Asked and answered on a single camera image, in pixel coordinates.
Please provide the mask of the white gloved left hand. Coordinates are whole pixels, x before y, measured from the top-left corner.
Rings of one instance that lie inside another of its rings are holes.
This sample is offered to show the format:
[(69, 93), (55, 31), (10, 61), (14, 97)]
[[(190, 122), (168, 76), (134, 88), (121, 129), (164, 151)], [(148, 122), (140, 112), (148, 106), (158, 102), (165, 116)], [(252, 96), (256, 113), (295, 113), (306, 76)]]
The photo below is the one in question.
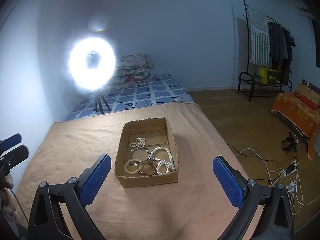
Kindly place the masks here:
[(8, 220), (15, 222), (18, 219), (16, 206), (11, 196), (14, 187), (12, 176), (9, 174), (1, 181), (1, 210)]

